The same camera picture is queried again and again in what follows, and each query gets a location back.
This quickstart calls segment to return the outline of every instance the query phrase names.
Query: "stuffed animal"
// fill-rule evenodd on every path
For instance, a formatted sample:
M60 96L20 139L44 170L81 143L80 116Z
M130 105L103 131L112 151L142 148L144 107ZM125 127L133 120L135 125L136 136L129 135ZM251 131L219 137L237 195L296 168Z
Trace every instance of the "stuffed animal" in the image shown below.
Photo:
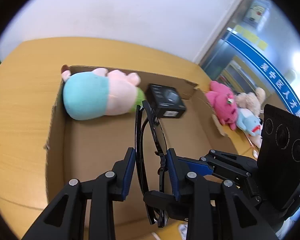
M103 115L125 114L142 105L145 95L137 87L140 83L137 73L126 75L120 70L107 73L106 68L96 68L71 75L70 68L63 65L63 103L73 119L88 120Z
M227 123L231 130L235 130L238 108L234 101L234 94L232 90L226 85L220 84L216 81L211 81L210 91L206 93L206 97L210 105L214 108L219 122L222 125Z
M262 131L262 120L260 119L260 131ZM255 136L249 136L250 141L257 146L259 149L261 148L262 137L261 134L257 134Z
M261 105L266 99L266 93L262 88L256 88L256 93L240 93L235 96L237 106L249 109L255 116L259 116Z
M246 108L250 110L255 116L259 116L261 113L261 105L266 99L266 93L262 88L256 88L256 93L240 93L235 96L235 101L238 107ZM260 134L250 136L249 139L258 148L261 147L262 137Z
M260 119L247 108L238 109L237 126L251 136L261 134Z

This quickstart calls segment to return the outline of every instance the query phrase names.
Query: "cardboard flap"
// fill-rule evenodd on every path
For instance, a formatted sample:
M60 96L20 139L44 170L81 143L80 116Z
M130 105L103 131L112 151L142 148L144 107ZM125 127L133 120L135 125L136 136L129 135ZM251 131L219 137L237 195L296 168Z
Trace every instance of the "cardboard flap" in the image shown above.
M196 89L191 100L213 149L238 154L203 91Z
M50 130L44 148L47 151L46 190L50 202L64 185L63 143L65 134L66 111L62 99L61 82L55 104L52 107Z
M92 71L96 68L94 66L71 66L70 71L72 74L84 72L84 71ZM110 72L112 70L118 69L118 68L109 68L106 67L106 69ZM182 79L182 78L176 78L176 77L170 77L155 73L149 73L149 72L143 72L143 71L133 71L128 69L120 69L120 71L129 74L129 73L137 73L140 76L141 83L138 86L141 88L141 90L146 91L148 85L150 83L154 84L160 84L168 87L174 87L177 89L179 95L182 99L189 99L193 93L194 88L197 86L196 83L190 82L188 80Z

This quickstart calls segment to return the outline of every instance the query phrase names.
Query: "pink plush toy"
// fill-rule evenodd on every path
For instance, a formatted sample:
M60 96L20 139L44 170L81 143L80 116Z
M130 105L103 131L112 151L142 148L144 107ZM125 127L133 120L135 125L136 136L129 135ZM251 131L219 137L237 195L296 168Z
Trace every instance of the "pink plush toy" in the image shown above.
M141 81L137 73L108 73L106 68L96 68L71 75L70 68L63 65L61 76L65 82L65 109L76 120L134 112L145 100L143 91L137 87Z
M222 125L229 124L231 130L236 129L235 122L238 118L238 107L234 101L232 90L216 81L210 82L210 90L206 97L214 108L216 115Z

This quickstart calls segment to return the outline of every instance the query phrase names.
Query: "cardboard box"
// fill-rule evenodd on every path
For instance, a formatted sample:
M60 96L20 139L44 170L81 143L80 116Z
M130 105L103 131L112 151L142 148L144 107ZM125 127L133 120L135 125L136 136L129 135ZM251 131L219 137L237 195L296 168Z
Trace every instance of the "cardboard box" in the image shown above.
M92 71L96 67L71 66L71 73ZM204 92L196 89L196 84L184 79L154 73L137 72L141 77L140 88L145 91L150 83L175 87L187 111L179 119L160 119L167 146L174 148L178 156L199 159L210 149L237 153L230 138L222 132L222 126L215 121ZM122 160L128 147L134 146L135 114L103 116L93 120L77 121L66 113L62 100L63 82L52 107L50 133L47 150L47 196L51 201L70 179L80 181L95 179L112 169L117 160ZM160 158L156 150L150 128L144 133L144 159L149 189L159 188L157 170ZM90 215L87 205L86 225ZM146 209L139 188L136 169L130 192L124 202L114 202L114 222L121 232L117 239L137 237L130 230L131 223L146 219ZM156 225L145 226L144 234L155 231Z

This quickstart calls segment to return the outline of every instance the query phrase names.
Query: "barcode label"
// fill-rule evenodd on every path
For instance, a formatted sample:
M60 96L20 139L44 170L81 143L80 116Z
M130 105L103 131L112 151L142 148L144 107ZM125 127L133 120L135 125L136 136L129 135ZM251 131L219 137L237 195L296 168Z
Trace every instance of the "barcode label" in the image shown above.
M166 111L163 116L172 116L175 117L179 112L177 111Z

